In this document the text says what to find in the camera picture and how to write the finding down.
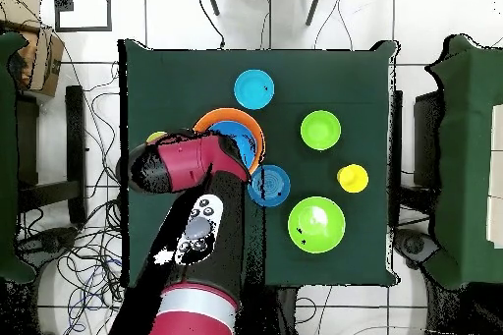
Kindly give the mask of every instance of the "white tile floor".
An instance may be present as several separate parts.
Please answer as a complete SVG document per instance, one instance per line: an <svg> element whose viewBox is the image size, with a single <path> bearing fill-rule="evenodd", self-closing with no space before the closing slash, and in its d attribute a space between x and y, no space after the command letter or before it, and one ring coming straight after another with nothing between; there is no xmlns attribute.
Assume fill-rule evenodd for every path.
<svg viewBox="0 0 503 335"><path fill-rule="evenodd" d="M103 9L94 6L96 0L75 0L75 14L62 17L64 26L89 26L103 24ZM261 42L264 16L268 12L266 0L216 0L220 16L215 17L209 0L202 0L211 20L225 36L226 48L257 49ZM313 48L318 31L332 11L336 0L319 0L310 27L305 21L311 0L272 0L272 42L273 49ZM132 38L150 48L164 49L207 49L217 48L220 37L213 30L202 13L197 0L111 0L112 31L87 31L61 33L71 58L77 62L76 71L84 88L112 81L112 63L118 59L117 39ZM403 169L414 169L413 103L417 95L436 90L433 78L424 70L424 65L434 62L442 50L443 39L452 33L464 32L485 46L493 45L502 35L502 0L341 0L340 11L351 34L355 50L369 49L378 40L396 39L401 44L397 57L397 88L404 92L403 110ZM41 18L44 23L54 26L53 0L42 0ZM268 47L269 21L263 32L263 46ZM316 48L350 48L350 40L341 17L334 11L319 35ZM75 72L67 54L61 68L56 97L44 104L39 118L38 172L40 182L50 182L65 177L66 146L64 120L65 86L75 84ZM105 145L111 144L108 163L114 166L119 156L118 126L119 99L118 84L114 81L87 94L89 102L98 94L96 111L110 124L113 133L97 120L97 127ZM87 129L97 136L96 126L87 110ZM87 182L89 191L97 183L101 172L101 154L92 139L87 139ZM403 181L410 183L412 177L404 175ZM89 210L115 195L117 188L106 188L110 180L101 177L103 186L90 199ZM68 212L64 202L44 208L45 216L35 228L49 228L68 222ZM410 211L403 211L401 219L417 218ZM28 222L37 216L33 211ZM98 214L89 225L104 225L104 215ZM120 253L120 243L112 249ZM76 282L75 275L65 269L62 273L69 281ZM426 293L422 276L410 270L404 260L393 254L393 269L400 282L391 288L382 287L334 287L323 309L329 288L306 286L299 297L310 298L319 308L312 307L308 300L298 301L298 322L300 335L421 335L426 318ZM74 291L69 281L65 281L56 269L56 263L48 266L42 275L42 289L39 298L42 327L62 334L69 325L67 303ZM113 321L106 308L90 311L88 321L84 317L80 323L85 330L71 335L106 335L103 326L109 327Z"/></svg>

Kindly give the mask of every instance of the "bowl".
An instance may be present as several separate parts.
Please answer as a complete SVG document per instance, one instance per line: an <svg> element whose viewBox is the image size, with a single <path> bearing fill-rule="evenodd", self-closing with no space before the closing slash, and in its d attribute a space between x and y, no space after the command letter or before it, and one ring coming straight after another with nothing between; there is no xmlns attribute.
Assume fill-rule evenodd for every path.
<svg viewBox="0 0 503 335"><path fill-rule="evenodd" d="M251 176L248 192L260 206L278 206L290 193L290 178L279 166L260 165Z"/></svg>
<svg viewBox="0 0 503 335"><path fill-rule="evenodd" d="M219 121L213 124L209 130L232 138L238 145L241 160L250 169L255 158L256 141L252 132L247 127L237 121Z"/></svg>
<svg viewBox="0 0 503 335"><path fill-rule="evenodd" d="M302 251L331 251L343 239L344 213L337 203L322 196L311 196L294 206L288 217L288 233Z"/></svg>
<svg viewBox="0 0 503 335"><path fill-rule="evenodd" d="M332 147L341 136L341 124L329 111L313 111L306 115L301 124L303 141L315 150Z"/></svg>
<svg viewBox="0 0 503 335"><path fill-rule="evenodd" d="M234 83L234 95L249 110L265 107L274 95L274 82L259 69L244 71Z"/></svg>
<svg viewBox="0 0 503 335"><path fill-rule="evenodd" d="M258 122L251 115L236 108L217 108L204 114L193 126L193 129L202 133L221 121L235 121L250 130L256 142L255 157L249 167L250 174L253 174L265 154L265 138Z"/></svg>

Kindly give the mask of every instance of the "green bowl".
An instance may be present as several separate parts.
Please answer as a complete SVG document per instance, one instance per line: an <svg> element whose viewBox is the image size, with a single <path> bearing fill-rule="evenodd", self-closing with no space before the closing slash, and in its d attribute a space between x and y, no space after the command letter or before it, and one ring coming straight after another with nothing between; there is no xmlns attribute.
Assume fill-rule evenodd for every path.
<svg viewBox="0 0 503 335"><path fill-rule="evenodd" d="M301 124L301 137L305 144L315 150L326 150L341 136L341 123L328 111L313 111Z"/></svg>
<svg viewBox="0 0 503 335"><path fill-rule="evenodd" d="M311 196L294 206L288 217L288 233L294 244L311 253L326 252L344 237L346 219L337 203Z"/></svg>

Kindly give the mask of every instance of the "control button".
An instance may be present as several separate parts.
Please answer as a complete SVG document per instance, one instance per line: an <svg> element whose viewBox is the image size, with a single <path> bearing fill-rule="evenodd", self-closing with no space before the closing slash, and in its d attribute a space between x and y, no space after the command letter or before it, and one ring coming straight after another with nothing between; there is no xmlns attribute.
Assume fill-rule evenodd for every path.
<svg viewBox="0 0 503 335"><path fill-rule="evenodd" d="M189 221L185 227L185 238L197 240L206 237L211 231L211 224L204 217L196 217Z"/></svg>
<svg viewBox="0 0 503 335"><path fill-rule="evenodd" d="M204 240L195 240L193 242L193 249L195 251L204 251L204 250L206 250L206 248L207 248L207 245Z"/></svg>
<svg viewBox="0 0 503 335"><path fill-rule="evenodd" d="M178 249L180 252L187 252L191 249L191 244L188 242L183 242L180 244L180 248Z"/></svg>

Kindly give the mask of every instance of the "black frame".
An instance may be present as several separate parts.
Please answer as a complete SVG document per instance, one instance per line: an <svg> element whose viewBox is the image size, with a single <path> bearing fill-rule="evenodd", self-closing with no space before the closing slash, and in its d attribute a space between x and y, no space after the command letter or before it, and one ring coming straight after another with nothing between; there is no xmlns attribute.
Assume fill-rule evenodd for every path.
<svg viewBox="0 0 503 335"><path fill-rule="evenodd" d="M74 5L68 3L66 7L60 6L57 0L54 0L55 28L57 32L75 32L75 31L112 31L112 0L106 0L106 26L89 28L62 28L60 27L60 13L62 11L74 11Z"/></svg>

